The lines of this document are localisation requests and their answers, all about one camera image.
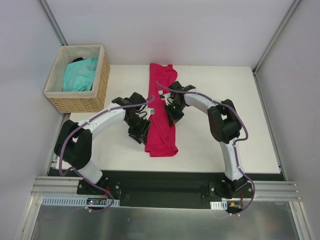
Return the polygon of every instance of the metal frame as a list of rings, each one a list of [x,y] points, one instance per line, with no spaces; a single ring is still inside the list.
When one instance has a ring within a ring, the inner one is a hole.
[[[276,42],[280,35],[283,33],[283,30],[287,26],[288,22],[290,21],[291,17],[294,15],[296,10],[298,9],[298,6],[303,0],[293,0],[289,9],[285,13],[282,21],[280,22],[278,28],[276,29],[275,33],[273,34],[272,38],[270,39],[268,45],[266,46],[262,56],[260,57],[258,63],[256,66],[253,68],[253,73],[254,75],[257,74],[257,72],[260,70],[262,64],[265,62],[267,56],[270,54],[271,50],[274,48],[276,45]]]
[[[302,202],[290,202],[293,220],[300,240],[315,240]]]
[[[36,220],[38,217],[42,200],[43,200],[42,196],[30,196],[16,239],[19,239],[19,240],[31,239],[32,233],[36,225]]]
[[[52,30],[54,31],[54,34],[55,34],[56,38],[58,39],[58,41],[60,42],[60,44],[62,46],[67,46],[68,45],[67,40],[65,39],[65,36],[63,35],[47,1],[46,0],[38,0],[38,3],[40,4],[40,7],[42,8],[46,18],[48,19],[48,21],[52,27]]]
[[[37,177],[28,202],[28,207],[20,226],[17,239],[29,240],[32,237],[36,225],[36,219],[40,206],[45,197],[64,196],[76,197],[97,197],[92,195],[77,195],[79,177]],[[293,219],[300,240],[315,239],[310,231],[309,223],[306,219],[302,198],[297,184],[290,181],[254,181],[256,194],[254,201],[262,202],[289,202]]]
[[[60,44],[62,46],[67,46],[68,43],[52,11],[50,10],[50,7],[47,1],[38,0],[38,2],[42,10],[44,11]],[[274,135],[269,122],[268,112],[266,110],[266,106],[264,103],[263,96],[261,94],[261,90],[260,90],[256,75],[257,75],[257,72],[260,70],[261,66],[263,65],[264,61],[270,54],[271,50],[275,46],[279,36],[282,34],[283,30],[287,26],[293,14],[296,12],[301,2],[302,0],[292,1],[292,4],[290,5],[288,11],[286,12],[281,23],[279,24],[274,35],[272,36],[267,47],[265,48],[261,58],[259,59],[258,63],[256,64],[255,68],[252,71],[254,80],[256,83],[257,91],[259,94],[259,98],[261,101],[262,109],[267,122],[267,127],[269,129],[271,141],[276,154],[276,158],[280,165],[281,165],[281,162],[280,162],[278,149],[275,144]],[[61,123],[63,123],[68,118],[69,118],[69,115],[65,114],[61,119]],[[57,156],[53,153],[51,156],[51,162],[48,165],[48,171],[50,168],[54,168],[56,163],[57,163]],[[22,224],[20,225],[17,239],[21,239],[21,240],[31,239],[32,233],[36,224],[36,219],[37,219],[44,196],[65,196],[65,197],[79,196],[77,195],[77,187],[78,187],[79,180],[80,180],[79,177],[50,177],[50,176],[37,177],[31,192],[31,196],[28,201],[27,209],[22,219]],[[289,182],[289,181],[254,181],[254,182],[256,184],[256,195],[255,195],[254,201],[289,202],[299,238],[301,240],[315,239],[310,229],[308,220],[306,218],[306,213],[302,203],[302,198],[300,196],[300,192],[295,182]]]

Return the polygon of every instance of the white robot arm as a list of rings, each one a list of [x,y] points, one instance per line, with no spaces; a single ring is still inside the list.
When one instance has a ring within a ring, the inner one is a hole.
[[[182,87],[178,81],[170,85],[169,89],[198,93],[198,90],[194,86]],[[231,198],[232,192],[239,190],[247,183],[247,179],[242,174],[243,169],[238,144],[234,144],[240,136],[241,130],[241,124],[237,118],[226,107],[211,102],[198,94],[176,92],[163,94],[162,91],[159,91],[159,94],[165,100],[164,108],[167,112],[170,126],[176,124],[184,116],[183,109],[185,107],[195,107],[208,116],[210,131],[214,139],[220,144],[225,167],[226,183],[223,184],[221,189],[217,189],[216,192],[221,197]],[[235,109],[233,102],[229,99],[222,101],[222,103]]]

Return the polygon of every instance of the metal corner post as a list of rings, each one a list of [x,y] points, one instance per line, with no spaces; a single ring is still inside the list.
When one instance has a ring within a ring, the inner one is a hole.
[[[67,46],[68,45],[67,40],[65,39],[65,36],[63,35],[47,1],[46,0],[37,0],[37,1],[39,2],[40,7],[42,8],[46,18],[48,19],[56,38],[58,39],[58,41],[62,46]]]
[[[273,49],[273,47],[275,46],[275,43],[277,42],[279,36],[281,35],[281,33],[283,32],[283,30],[285,29],[285,27],[287,26],[288,22],[290,21],[290,19],[292,18],[292,16],[294,15],[294,13],[296,12],[298,6],[300,5],[300,3],[303,0],[293,0],[289,9],[287,10],[287,12],[285,13],[282,21],[280,22],[278,28],[276,29],[275,33],[273,34],[271,40],[269,41],[268,45],[266,46],[262,56],[260,57],[258,63],[256,64],[256,66],[253,68],[253,73],[256,75],[257,72],[259,71],[259,69],[261,68],[262,64],[264,63],[264,61],[266,60],[267,56],[269,55],[269,53],[271,52],[271,50]]]

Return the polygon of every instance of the wire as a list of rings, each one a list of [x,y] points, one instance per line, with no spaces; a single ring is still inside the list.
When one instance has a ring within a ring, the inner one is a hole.
[[[110,188],[109,186],[106,186],[106,190],[109,192]],[[108,194],[105,193],[104,196],[100,200],[105,200],[107,198]]]
[[[234,150],[234,155],[235,155],[235,161],[236,161],[236,166],[237,168],[239,169],[240,173],[242,173],[242,175],[251,182],[252,184],[252,198],[251,200],[249,201],[249,203],[247,204],[247,206],[241,211],[243,212],[244,210],[246,210],[253,202],[254,198],[255,198],[255,195],[256,195],[256,186],[255,186],[255,183],[254,181],[247,175],[245,174],[245,172],[240,168],[240,164],[239,164],[239,157],[238,157],[238,153],[237,153],[237,147],[236,147],[236,144],[237,142],[240,142],[240,141],[245,141],[249,138],[249,133],[248,133],[248,130],[244,124],[244,122],[241,120],[240,116],[238,115],[238,113],[236,112],[236,110],[227,105],[227,104],[224,104],[222,102],[219,102],[219,101],[216,101],[216,100],[213,100],[211,97],[201,93],[201,92],[197,92],[197,91],[178,91],[178,90],[173,90],[173,89],[170,89],[168,87],[165,87],[163,85],[161,85],[158,81],[156,82],[159,89],[161,90],[161,88],[163,89],[166,89],[166,90],[169,90],[170,92],[174,92],[174,93],[178,93],[178,94],[196,94],[196,95],[199,95],[199,96],[202,96],[204,97],[205,99],[211,101],[212,103],[214,104],[218,104],[222,107],[225,107],[227,109],[229,109],[234,115],[235,117],[237,118],[237,120],[239,121],[240,125],[243,127],[243,130],[244,130],[244,134],[245,134],[245,137],[243,138],[238,138],[236,139],[234,142],[233,142],[233,150]]]
[[[146,111],[141,111],[141,112],[139,112],[139,114],[143,114],[143,113],[144,113],[143,116],[139,116],[141,119],[143,119],[145,116],[148,115],[148,113],[147,113]]]
[[[244,193],[242,192],[242,193],[241,193],[241,199],[240,199],[240,201],[235,202],[235,204],[242,203],[242,201],[244,200],[244,197],[245,197],[245,195],[244,195]]]

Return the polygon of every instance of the red cloth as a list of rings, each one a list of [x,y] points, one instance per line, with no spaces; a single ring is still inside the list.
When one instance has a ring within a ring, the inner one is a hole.
[[[176,147],[176,127],[169,126],[167,112],[164,109],[166,104],[160,98],[157,82],[165,87],[169,87],[177,79],[178,73],[170,64],[161,66],[156,63],[150,64],[149,96],[154,95],[155,99],[148,105],[154,109],[154,115],[151,115],[151,126],[147,136],[145,152],[150,153],[150,157],[172,157],[177,154]]]

